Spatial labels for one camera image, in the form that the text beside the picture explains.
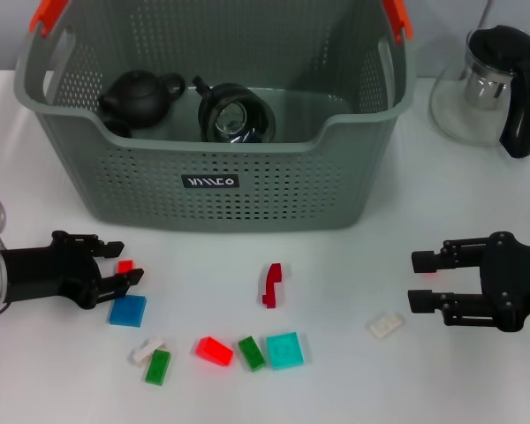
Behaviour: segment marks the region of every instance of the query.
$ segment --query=red toy brick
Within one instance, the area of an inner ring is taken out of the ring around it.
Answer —
[[[231,358],[233,358],[233,350],[212,337],[205,337],[198,343],[196,354],[223,367],[230,365]]]
[[[267,274],[267,283],[265,286],[265,294],[263,295],[263,305],[267,309],[276,308],[275,283],[283,281],[283,271],[280,263],[274,263]]]
[[[133,261],[120,261],[117,263],[117,273],[125,274],[133,269]]]

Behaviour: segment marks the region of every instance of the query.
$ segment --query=teapot handle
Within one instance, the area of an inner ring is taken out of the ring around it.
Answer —
[[[185,92],[186,90],[186,82],[185,82],[185,79],[183,77],[181,77],[179,74],[177,73],[169,73],[167,75],[163,75],[160,79],[159,79],[164,85],[167,86],[167,88],[169,88],[169,86],[172,84],[174,87],[178,86],[178,88],[176,90],[173,90],[173,91],[170,91],[169,90],[169,94],[170,94],[170,101],[171,102],[175,102],[176,100],[178,100],[181,95],[183,95],[183,93]]]
[[[511,83],[509,115],[500,141],[514,158],[530,155],[530,62],[517,65],[517,76]]]

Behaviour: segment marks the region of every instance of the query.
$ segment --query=white tabletop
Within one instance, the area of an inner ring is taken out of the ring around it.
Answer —
[[[0,424],[530,423],[530,317],[519,333],[448,328],[410,313],[409,289],[478,293],[478,269],[415,275],[410,254],[445,239],[512,231],[530,245],[530,157],[472,148],[428,121],[433,80],[420,79],[397,123],[360,221],[350,229],[204,235],[107,225],[85,209],[33,113],[0,72],[0,198],[7,247],[46,246],[53,230],[122,240],[146,270],[140,329],[107,323],[110,305],[68,299],[13,304],[0,316]],[[284,265],[285,300],[258,302],[259,280]],[[113,261],[104,263],[108,274]],[[365,325],[399,312],[383,341]],[[307,363],[252,374],[193,355],[213,336],[297,331]],[[143,382],[131,350],[159,335],[172,353],[162,387]]]

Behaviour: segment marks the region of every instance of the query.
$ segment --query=green building block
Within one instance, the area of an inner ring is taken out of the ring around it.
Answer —
[[[151,384],[163,386],[163,380],[167,373],[167,367],[170,362],[170,353],[166,351],[155,351],[151,357],[151,365],[149,365],[148,374],[145,376],[145,381]]]
[[[246,357],[247,365],[249,365],[252,372],[265,367],[265,358],[263,358],[263,354],[259,350],[253,337],[244,338],[238,343],[238,346],[240,351]]]

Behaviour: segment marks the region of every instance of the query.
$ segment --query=blue building block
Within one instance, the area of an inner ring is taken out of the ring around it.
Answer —
[[[114,300],[110,324],[141,327],[141,319],[147,302],[148,300],[143,296],[125,296]]]
[[[297,333],[268,337],[267,347],[269,348],[271,366],[274,369],[296,367],[304,364]]]

